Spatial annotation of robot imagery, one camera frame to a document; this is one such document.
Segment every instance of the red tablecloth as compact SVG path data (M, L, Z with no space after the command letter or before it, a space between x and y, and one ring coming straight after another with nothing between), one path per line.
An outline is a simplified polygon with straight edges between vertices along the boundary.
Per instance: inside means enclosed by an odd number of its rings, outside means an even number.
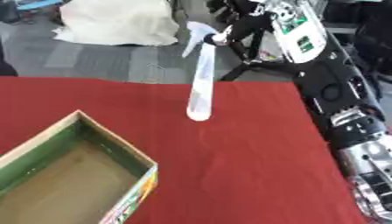
M1 78L0 153L82 109L159 162L158 189L127 223L365 223L290 83L218 83L207 122L187 118L189 92Z

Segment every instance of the gray carpet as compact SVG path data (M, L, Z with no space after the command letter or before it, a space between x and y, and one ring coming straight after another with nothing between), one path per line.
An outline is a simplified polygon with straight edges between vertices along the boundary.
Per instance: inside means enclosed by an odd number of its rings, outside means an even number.
M179 43L170 46L80 45L54 40L57 25L44 15L35 24L0 24L7 60L21 76L88 77L142 83L191 83L198 54L182 59L189 37L186 21L215 24L202 0L181 0L176 18ZM218 49L216 78L239 60L226 47ZM240 80L286 81L285 77L247 73Z

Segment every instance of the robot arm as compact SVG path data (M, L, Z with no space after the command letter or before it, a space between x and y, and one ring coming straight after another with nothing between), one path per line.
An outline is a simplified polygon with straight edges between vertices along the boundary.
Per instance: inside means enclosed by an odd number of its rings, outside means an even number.
M381 223L392 221L392 136L384 114L339 42L328 35L326 43L294 83L360 210Z
M372 88L307 2L266 8L205 41L228 45L272 26L302 101L352 184L359 209L381 223L392 221L392 136Z

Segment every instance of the white cloth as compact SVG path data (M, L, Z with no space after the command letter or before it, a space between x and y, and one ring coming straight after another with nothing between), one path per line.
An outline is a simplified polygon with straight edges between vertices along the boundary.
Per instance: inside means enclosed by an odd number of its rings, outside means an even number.
M179 28L166 0L73 0L61 7L56 39L81 44L165 46Z

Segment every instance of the cardboard box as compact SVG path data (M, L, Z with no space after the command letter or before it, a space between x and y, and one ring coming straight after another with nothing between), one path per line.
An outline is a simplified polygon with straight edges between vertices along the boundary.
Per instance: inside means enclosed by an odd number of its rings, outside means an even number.
M0 157L0 223L120 224L157 164L81 111Z

